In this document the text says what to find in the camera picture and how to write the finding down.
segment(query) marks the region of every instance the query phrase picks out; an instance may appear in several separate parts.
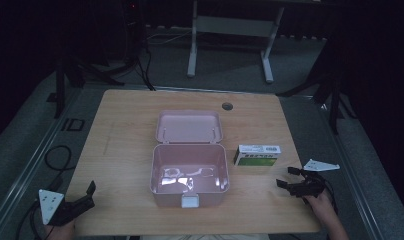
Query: metal frame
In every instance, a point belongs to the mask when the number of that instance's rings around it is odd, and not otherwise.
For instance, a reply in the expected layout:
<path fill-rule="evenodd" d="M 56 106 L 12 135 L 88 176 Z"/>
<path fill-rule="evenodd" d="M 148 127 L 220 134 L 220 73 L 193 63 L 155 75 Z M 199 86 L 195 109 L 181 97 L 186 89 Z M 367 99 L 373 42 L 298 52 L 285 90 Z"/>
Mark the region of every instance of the metal frame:
<path fill-rule="evenodd" d="M 190 48 L 189 65 L 187 76 L 194 77 L 196 72 L 197 57 L 197 32 L 223 33 L 256 37 L 267 37 L 268 44 L 265 50 L 261 51 L 261 61 L 264 68 L 265 80 L 272 83 L 273 73 L 269 56 L 273 47 L 280 21 L 283 16 L 284 7 L 280 7 L 275 21 L 243 20 L 235 18 L 221 18 L 198 15 L 198 1 L 193 0 L 193 20 L 192 20 L 192 45 Z"/>

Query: human hand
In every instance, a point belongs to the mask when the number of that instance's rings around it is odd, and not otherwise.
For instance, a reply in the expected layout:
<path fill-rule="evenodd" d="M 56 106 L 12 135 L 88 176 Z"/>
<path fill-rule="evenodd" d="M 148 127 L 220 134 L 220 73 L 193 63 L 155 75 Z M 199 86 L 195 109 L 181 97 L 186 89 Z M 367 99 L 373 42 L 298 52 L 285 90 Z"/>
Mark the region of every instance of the human hand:
<path fill-rule="evenodd" d="M 333 205 L 330 201 L 330 197 L 326 190 L 320 193 L 317 197 L 314 196 L 304 196 L 314 211 L 315 216 L 323 223 L 326 224 L 334 220 L 337 214 L 334 211 Z"/>
<path fill-rule="evenodd" d="M 349 237 L 344 229 L 339 217 L 337 216 L 327 191 L 324 190 L 318 195 L 304 196 L 309 202 L 317 218 L 323 223 L 329 231 L 331 240 L 348 240 Z"/>
<path fill-rule="evenodd" d="M 72 240 L 74 238 L 75 219 L 64 226 L 44 225 L 47 240 Z"/>

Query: open lid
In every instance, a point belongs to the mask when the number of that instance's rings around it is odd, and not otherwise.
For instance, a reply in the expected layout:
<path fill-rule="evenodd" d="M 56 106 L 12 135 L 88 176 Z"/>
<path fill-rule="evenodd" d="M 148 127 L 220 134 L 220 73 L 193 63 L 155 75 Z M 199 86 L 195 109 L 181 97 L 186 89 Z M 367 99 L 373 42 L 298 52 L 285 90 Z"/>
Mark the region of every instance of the open lid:
<path fill-rule="evenodd" d="M 215 111 L 164 110 L 159 114 L 156 139 L 162 143 L 219 143 L 223 139 Z"/>

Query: small box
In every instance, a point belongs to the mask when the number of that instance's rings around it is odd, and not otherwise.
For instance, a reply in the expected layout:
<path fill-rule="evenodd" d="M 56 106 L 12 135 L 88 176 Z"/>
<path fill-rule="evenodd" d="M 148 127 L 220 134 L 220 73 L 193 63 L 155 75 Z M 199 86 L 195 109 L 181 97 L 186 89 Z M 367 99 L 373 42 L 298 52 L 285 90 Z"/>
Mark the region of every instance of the small box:
<path fill-rule="evenodd" d="M 273 166 L 280 153 L 279 146 L 239 145 L 234 156 L 234 164 L 240 166 Z"/>

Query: dark floor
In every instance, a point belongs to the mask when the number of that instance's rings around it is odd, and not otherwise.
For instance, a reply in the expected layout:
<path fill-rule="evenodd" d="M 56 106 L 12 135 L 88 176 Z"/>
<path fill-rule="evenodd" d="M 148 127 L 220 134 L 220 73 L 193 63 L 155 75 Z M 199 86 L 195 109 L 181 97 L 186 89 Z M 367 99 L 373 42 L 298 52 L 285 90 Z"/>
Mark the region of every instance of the dark floor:
<path fill-rule="evenodd" d="M 171 39 L 168 36 L 149 39 L 149 77 L 158 90 L 282 92 L 305 80 L 324 45 L 324 42 L 316 40 L 276 40 L 270 57 L 275 82 L 267 84 L 259 55 L 262 41 L 251 44 L 233 42 L 213 47 L 208 36 L 202 36 L 196 76 L 189 79 L 186 77 L 190 48 L 188 30 L 176 29 L 169 33 L 184 36 L 175 41 L 167 41 Z M 148 55 L 142 53 L 141 60 L 146 66 Z M 120 88 L 145 89 L 138 72 L 134 69 L 114 78 L 126 82 Z M 72 148 L 72 159 L 76 162 L 101 96 L 104 90 L 113 88 L 90 77 L 83 89 L 67 88 L 69 107 L 60 119 L 54 120 L 55 106 L 46 102 L 49 93 L 54 91 L 54 82 L 53 74 L 42 81 L 0 136 L 0 239 L 14 237 L 19 220 L 32 203 L 37 189 L 45 187 L 56 175 L 42 163 L 44 154 L 50 147 L 67 144 Z M 404 239 L 404 208 L 361 124 L 342 110 L 344 118 L 339 119 L 337 124 L 339 135 L 332 134 L 327 124 L 328 110 L 309 98 L 316 87 L 294 97 L 281 98 L 301 162 L 313 158 L 342 166 L 342 170 L 327 172 L 324 176 L 333 182 L 340 216 L 351 239 Z M 66 118 L 84 119 L 85 128 L 81 132 L 62 131 Z M 62 191 L 66 191 L 71 174 L 65 176 Z M 21 236 L 27 239 L 31 238 L 30 234 L 25 224 Z M 290 235 L 270 237 L 293 239 Z M 325 239 L 325 232 L 300 234 L 298 237 Z"/>

